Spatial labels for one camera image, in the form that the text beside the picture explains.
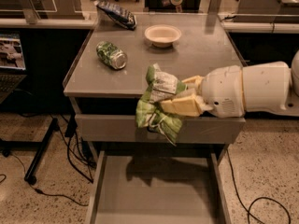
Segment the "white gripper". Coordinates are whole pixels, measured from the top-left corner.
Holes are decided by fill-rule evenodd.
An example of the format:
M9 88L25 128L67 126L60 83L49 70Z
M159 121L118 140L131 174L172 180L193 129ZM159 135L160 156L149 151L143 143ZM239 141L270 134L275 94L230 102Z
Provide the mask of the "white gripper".
M199 90L202 96L185 97L160 102L163 112L186 117L199 117L210 111L218 118L242 117L243 103L242 69L239 66L217 68L205 77L193 76L183 80L189 89Z

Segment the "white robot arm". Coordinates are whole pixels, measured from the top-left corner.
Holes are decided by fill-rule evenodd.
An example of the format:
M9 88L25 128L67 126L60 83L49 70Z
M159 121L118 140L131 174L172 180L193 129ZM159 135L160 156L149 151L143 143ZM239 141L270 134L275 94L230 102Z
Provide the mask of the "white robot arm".
M247 112L299 116L299 62L263 63L217 68L205 77L184 81L188 89L161 101L166 113L198 117L208 112L218 118L242 117Z

